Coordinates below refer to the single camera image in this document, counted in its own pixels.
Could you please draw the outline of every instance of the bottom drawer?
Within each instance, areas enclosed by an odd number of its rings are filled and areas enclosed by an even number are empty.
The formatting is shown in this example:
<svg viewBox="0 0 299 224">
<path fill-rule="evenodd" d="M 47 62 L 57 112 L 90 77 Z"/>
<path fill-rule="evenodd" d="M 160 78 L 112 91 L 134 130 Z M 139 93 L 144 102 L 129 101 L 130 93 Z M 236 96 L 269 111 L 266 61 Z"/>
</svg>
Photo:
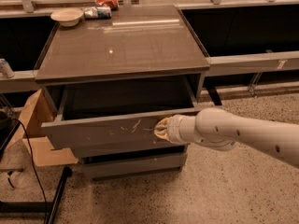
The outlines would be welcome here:
<svg viewBox="0 0 299 224">
<path fill-rule="evenodd" d="M 125 175 L 179 170 L 186 162 L 187 154 L 153 156 L 145 159 L 109 161 L 83 165 L 83 173 L 90 179 L 107 179 Z"/>
</svg>

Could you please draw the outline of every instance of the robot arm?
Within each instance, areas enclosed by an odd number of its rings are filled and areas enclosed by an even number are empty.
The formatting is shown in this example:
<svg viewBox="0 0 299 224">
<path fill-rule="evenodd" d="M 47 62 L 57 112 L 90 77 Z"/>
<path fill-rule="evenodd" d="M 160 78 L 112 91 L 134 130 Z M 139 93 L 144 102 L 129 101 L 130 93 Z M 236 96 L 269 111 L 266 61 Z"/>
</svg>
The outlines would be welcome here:
<svg viewBox="0 0 299 224">
<path fill-rule="evenodd" d="M 299 125 L 295 124 L 242 118 L 206 108 L 196 116 L 161 120 L 155 134 L 174 144 L 195 143 L 221 151 L 231 150 L 239 142 L 299 168 Z"/>
</svg>

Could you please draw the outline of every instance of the floor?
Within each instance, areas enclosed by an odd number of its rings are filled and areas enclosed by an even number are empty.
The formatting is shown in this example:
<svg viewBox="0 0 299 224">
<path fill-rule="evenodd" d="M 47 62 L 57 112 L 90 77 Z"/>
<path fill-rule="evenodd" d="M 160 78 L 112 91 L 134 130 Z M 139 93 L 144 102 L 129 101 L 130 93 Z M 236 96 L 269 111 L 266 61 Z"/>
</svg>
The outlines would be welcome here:
<svg viewBox="0 0 299 224">
<path fill-rule="evenodd" d="M 237 115 L 299 124 L 299 84 L 221 90 L 222 108 Z M 201 107 L 214 106 L 206 92 Z M 42 201 L 30 156 L 21 142 L 6 150 L 0 168 L 22 167 L 11 182 L 0 174 L 2 202 Z M 63 167 L 38 168 L 47 199 Z M 191 144 L 181 172 L 90 181 L 71 166 L 56 222 L 65 223 L 299 223 L 299 169 L 238 144 L 218 152 Z M 1 216 L 2 224 L 42 223 L 42 216 Z"/>
</svg>

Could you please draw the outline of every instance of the white cylinder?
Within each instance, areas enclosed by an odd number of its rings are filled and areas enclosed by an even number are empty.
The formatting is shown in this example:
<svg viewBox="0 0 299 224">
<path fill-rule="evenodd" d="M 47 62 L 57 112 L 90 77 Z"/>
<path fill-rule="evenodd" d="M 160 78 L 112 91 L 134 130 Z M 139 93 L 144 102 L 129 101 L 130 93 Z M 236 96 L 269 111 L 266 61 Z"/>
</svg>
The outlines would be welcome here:
<svg viewBox="0 0 299 224">
<path fill-rule="evenodd" d="M 15 73 L 5 59 L 0 59 L 0 72 L 6 78 L 12 78 L 13 76 L 15 76 Z"/>
</svg>

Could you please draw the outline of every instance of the bowl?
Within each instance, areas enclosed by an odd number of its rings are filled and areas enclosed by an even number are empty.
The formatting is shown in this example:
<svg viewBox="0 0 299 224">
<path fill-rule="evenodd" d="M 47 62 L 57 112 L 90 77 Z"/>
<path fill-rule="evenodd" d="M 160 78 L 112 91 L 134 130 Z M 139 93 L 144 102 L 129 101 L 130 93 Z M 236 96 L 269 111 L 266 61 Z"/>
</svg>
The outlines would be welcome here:
<svg viewBox="0 0 299 224">
<path fill-rule="evenodd" d="M 76 26 L 83 16 L 83 11 L 79 8 L 64 8 L 58 11 L 54 11 L 50 17 L 58 21 L 64 27 Z"/>
</svg>

